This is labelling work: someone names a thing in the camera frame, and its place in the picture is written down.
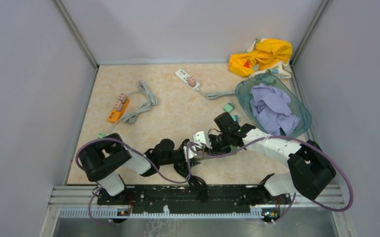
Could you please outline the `pink plug lower orange strip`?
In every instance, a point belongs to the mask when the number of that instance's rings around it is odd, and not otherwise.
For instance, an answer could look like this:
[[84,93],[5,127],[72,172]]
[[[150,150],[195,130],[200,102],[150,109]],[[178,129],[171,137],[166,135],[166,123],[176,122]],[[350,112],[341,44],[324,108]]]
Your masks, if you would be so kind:
[[120,112],[120,111],[122,110],[123,106],[124,106],[123,102],[122,102],[121,100],[117,100],[117,101],[115,102],[114,106],[113,106],[113,109],[114,109],[115,111]]

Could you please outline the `teal plastic basket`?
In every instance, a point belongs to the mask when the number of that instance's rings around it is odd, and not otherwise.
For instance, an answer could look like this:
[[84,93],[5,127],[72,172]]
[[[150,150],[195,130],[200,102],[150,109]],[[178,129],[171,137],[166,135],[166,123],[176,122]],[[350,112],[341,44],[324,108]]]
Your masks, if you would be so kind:
[[251,89],[253,86],[259,85],[260,83],[264,83],[266,85],[274,86],[276,88],[281,89],[291,99],[291,103],[289,103],[289,107],[292,112],[300,118],[300,122],[296,129],[293,131],[291,137],[298,137],[306,132],[311,126],[311,115],[309,111],[305,108],[305,106],[298,100],[298,98],[283,84],[283,82],[278,79],[276,76],[272,74],[259,74],[239,83],[236,86],[235,93],[237,99],[243,108],[243,110],[247,113],[250,120],[254,123],[256,127],[258,127],[263,132],[267,133],[265,129],[257,122],[252,114],[250,100],[252,99]]

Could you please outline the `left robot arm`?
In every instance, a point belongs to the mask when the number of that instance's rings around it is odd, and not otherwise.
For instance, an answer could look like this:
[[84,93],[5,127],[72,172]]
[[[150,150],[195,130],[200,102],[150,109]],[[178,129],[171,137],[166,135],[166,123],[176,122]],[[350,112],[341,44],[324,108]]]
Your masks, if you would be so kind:
[[128,190],[116,170],[124,166],[134,170],[143,177],[160,172],[160,167],[169,164],[185,164],[191,166],[196,156],[185,140],[176,150],[170,139],[163,139],[154,148],[141,153],[127,145],[119,134],[113,133],[103,138],[92,140],[83,145],[76,153],[75,163],[85,172],[88,181],[97,183],[106,191],[110,200],[116,204],[127,201]]

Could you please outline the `purple cloth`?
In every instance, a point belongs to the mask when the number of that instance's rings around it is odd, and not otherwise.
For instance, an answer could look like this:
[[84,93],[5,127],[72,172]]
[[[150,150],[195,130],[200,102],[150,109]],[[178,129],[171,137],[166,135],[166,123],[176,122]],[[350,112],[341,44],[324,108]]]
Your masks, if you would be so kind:
[[251,89],[250,106],[257,122],[268,134],[291,135],[300,122],[289,107],[291,99],[287,93],[274,86],[260,83]]

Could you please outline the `teal plug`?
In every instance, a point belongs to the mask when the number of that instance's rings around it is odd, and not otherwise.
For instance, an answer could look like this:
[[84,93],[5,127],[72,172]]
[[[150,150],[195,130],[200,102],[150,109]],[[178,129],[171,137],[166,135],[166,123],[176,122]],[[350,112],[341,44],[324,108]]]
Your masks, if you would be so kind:
[[231,117],[235,122],[239,122],[240,120],[238,115],[232,115]]

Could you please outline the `pink plug on white strip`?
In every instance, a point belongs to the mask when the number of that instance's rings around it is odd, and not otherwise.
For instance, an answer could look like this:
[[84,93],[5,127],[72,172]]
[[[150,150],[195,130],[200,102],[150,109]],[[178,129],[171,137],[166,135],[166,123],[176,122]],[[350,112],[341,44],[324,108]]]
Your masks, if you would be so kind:
[[191,86],[192,88],[196,87],[197,86],[197,81],[195,78],[193,77],[188,77],[187,78],[187,83],[189,86]]

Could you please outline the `orange power strip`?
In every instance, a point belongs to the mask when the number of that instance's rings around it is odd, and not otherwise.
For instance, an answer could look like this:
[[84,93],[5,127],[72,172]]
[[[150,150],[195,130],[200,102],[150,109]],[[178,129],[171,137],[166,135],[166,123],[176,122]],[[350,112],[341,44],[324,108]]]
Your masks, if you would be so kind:
[[124,103],[124,106],[120,112],[112,109],[108,116],[108,121],[110,123],[115,123],[116,121],[118,121],[125,113],[126,109],[128,108],[129,103],[130,103],[130,99],[128,98],[127,101]]

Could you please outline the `yellow cloth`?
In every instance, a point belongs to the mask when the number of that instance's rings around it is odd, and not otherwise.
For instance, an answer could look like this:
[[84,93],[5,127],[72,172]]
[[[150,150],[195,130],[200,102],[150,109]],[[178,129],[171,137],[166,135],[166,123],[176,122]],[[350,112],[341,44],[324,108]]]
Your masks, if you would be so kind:
[[289,65],[293,53],[292,44],[281,39],[256,39],[244,53],[232,54],[228,70],[240,77],[273,74],[280,79],[292,77]]

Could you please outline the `green power strip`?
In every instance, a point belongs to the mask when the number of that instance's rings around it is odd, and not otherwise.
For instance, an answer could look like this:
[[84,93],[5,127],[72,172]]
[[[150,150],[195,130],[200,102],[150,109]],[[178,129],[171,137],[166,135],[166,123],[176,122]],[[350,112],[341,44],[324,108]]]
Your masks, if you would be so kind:
[[198,160],[207,160],[212,158],[222,158],[225,154],[232,153],[237,150],[237,147],[235,146],[226,146],[224,148],[208,148],[204,147],[201,150],[197,150],[197,152],[203,154],[196,155],[195,159]]

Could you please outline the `white power strip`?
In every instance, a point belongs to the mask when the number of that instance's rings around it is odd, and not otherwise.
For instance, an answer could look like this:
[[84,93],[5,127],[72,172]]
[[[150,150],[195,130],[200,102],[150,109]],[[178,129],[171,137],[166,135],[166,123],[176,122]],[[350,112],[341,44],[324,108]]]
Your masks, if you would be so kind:
[[[187,83],[187,78],[188,77],[192,77],[191,75],[189,75],[187,72],[185,72],[183,69],[179,69],[175,72],[175,76],[178,77],[181,81],[183,81],[187,86],[188,83]],[[200,83],[197,81],[197,86],[192,88],[191,86],[189,86],[191,89],[195,89],[197,90],[200,86]]]

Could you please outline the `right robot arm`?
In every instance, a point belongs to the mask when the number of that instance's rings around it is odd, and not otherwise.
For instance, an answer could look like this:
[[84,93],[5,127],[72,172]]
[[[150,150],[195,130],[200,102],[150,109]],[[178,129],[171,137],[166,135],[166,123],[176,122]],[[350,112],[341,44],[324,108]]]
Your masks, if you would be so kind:
[[227,112],[214,122],[219,134],[208,134],[208,147],[213,153],[219,155],[229,152],[231,147],[242,148],[273,158],[289,169],[285,174],[271,174],[261,181],[258,196],[264,203],[272,203],[286,193],[299,193],[315,200],[337,174],[314,141],[302,143],[266,134],[254,125],[239,125]]

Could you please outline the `light green plug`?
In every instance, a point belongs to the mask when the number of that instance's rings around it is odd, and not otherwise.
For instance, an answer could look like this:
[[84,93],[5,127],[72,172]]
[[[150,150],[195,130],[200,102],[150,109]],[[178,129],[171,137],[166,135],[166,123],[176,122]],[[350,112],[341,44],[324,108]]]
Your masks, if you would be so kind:
[[231,113],[235,110],[235,106],[232,103],[227,103],[223,106],[223,110],[227,113]]

